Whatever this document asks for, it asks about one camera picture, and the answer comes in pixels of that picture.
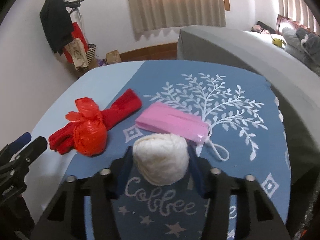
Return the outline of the red hanging bag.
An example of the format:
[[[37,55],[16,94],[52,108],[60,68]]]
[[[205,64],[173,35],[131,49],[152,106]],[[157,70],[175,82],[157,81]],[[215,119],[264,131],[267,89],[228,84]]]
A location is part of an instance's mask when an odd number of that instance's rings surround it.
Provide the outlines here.
[[[70,46],[67,45],[63,48],[63,53],[69,63],[73,63],[72,56],[74,55],[74,53],[70,53],[70,48],[78,49],[80,50],[80,52],[81,50],[83,50],[84,52],[88,51],[88,44],[77,22],[73,23],[73,28],[74,30],[71,33],[73,41],[71,42]]]

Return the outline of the red glove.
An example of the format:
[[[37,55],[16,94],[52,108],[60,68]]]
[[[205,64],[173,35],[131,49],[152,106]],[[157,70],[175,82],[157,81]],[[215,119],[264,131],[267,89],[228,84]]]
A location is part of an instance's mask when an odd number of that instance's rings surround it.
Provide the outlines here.
[[[116,124],[140,110],[141,107],[142,101],[140,98],[132,89],[127,89],[119,98],[117,98],[110,108],[101,111],[107,132],[116,126]],[[73,129],[74,125],[69,121],[65,127],[50,135],[50,149],[59,152],[61,155],[75,149]]]

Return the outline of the wooden coat rack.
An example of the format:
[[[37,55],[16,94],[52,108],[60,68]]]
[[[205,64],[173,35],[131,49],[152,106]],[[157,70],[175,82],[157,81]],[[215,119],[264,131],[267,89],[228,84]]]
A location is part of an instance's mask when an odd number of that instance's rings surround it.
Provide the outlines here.
[[[80,14],[80,7],[81,7],[81,3],[84,0],[63,0],[66,9],[68,10],[69,15],[71,15],[72,13],[76,12],[77,14]]]

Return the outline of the beige left curtain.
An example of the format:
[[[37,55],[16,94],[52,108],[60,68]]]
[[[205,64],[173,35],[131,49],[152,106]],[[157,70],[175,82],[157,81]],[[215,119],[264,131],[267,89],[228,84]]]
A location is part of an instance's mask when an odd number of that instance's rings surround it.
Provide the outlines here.
[[[133,31],[208,25],[225,27],[224,0],[128,0]]]

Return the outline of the pink face mask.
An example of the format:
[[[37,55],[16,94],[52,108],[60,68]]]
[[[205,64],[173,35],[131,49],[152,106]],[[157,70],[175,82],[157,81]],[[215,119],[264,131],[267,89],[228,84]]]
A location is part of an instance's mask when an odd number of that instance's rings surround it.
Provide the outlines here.
[[[172,133],[200,146],[208,144],[220,161],[227,161],[229,152],[210,140],[208,123],[200,116],[184,113],[164,103],[156,102],[135,120],[136,126],[153,133]]]

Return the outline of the red plastic bag ball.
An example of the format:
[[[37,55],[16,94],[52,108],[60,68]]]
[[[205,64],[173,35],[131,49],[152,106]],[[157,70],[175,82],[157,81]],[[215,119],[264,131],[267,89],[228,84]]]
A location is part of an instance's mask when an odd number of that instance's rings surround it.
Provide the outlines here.
[[[107,129],[99,106],[88,97],[76,99],[75,105],[78,110],[65,115],[74,125],[74,148],[87,157],[101,154],[107,144]]]

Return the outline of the beige tote bag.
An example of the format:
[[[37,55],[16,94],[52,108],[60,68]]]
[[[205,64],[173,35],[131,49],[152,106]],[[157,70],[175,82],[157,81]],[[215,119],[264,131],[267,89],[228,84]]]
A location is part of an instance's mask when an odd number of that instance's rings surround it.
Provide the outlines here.
[[[86,56],[86,52],[84,52],[83,50],[78,50],[78,49],[73,49],[70,48],[70,53],[74,53],[73,57],[73,65],[75,67],[76,70],[79,70],[80,68],[87,68],[88,67],[88,61],[87,61],[87,56]]]

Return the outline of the beige curtain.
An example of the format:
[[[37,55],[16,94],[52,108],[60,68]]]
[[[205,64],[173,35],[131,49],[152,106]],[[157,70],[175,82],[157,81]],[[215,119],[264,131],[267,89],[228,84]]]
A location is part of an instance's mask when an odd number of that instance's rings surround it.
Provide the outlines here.
[[[319,24],[304,0],[278,0],[279,14],[319,34]]]
[[[224,0],[128,0],[133,31],[208,25],[225,27]]]

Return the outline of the brown paper bag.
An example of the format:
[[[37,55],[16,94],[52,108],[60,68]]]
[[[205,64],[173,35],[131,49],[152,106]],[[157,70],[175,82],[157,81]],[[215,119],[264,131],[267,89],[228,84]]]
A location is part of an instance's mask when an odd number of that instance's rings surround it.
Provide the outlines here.
[[[113,50],[106,53],[105,59],[108,65],[122,62],[120,53],[118,50]]]

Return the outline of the grey pillow stack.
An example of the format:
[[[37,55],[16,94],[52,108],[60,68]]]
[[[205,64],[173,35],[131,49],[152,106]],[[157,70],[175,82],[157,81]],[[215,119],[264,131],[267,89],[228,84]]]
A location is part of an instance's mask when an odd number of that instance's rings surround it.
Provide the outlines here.
[[[309,57],[306,55],[302,47],[300,46],[300,39],[296,35],[297,30],[290,28],[284,28],[282,30],[282,35],[285,39],[286,46],[285,51],[291,56],[295,57],[303,64],[305,64],[310,70],[315,72],[319,76],[319,65],[315,64]]]

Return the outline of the black bag on bed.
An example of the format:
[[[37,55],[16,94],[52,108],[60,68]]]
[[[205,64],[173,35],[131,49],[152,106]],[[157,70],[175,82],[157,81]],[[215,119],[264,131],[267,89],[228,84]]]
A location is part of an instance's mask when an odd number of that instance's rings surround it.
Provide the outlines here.
[[[260,34],[275,34],[276,31],[269,27],[268,25],[264,24],[261,21],[258,21],[255,25],[253,25],[251,31],[260,33]]]

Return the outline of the dark grey folded clothing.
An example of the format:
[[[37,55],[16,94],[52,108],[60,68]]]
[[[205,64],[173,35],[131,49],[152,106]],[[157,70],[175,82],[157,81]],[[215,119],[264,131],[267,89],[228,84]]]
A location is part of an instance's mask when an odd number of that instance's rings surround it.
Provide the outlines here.
[[[306,55],[308,55],[315,64],[319,65],[319,36],[314,33],[308,33],[304,28],[297,29],[296,35],[300,39],[300,46]]]

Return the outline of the yellow plush toy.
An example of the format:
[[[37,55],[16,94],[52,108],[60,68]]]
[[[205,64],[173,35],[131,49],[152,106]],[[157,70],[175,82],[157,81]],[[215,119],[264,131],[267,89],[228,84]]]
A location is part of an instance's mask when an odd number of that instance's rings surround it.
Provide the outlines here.
[[[279,38],[273,38],[273,37],[272,37],[272,44],[279,47],[279,48],[286,46],[286,42],[284,40],[279,39]]]

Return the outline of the black hanging coat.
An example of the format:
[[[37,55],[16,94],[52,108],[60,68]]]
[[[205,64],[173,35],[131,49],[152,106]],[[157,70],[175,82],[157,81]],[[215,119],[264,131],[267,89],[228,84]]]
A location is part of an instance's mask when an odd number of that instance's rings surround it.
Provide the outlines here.
[[[63,54],[63,48],[73,41],[72,20],[63,0],[45,0],[40,19],[46,39],[54,54]]]

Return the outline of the red wooden headboard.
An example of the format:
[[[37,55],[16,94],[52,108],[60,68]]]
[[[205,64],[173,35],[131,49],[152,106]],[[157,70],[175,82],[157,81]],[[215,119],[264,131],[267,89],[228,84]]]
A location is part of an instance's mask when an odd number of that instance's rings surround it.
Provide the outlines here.
[[[305,30],[307,30],[308,32],[312,32],[310,28],[308,28],[307,26],[303,25],[303,24],[300,24],[299,22],[297,21],[294,21],[288,17],[285,17],[285,16],[281,16],[281,15],[278,15],[277,17],[277,22],[276,22],[276,33],[281,35],[282,34],[282,30],[284,28],[290,28],[290,29],[293,29],[293,30],[297,30],[299,28],[303,28]]]

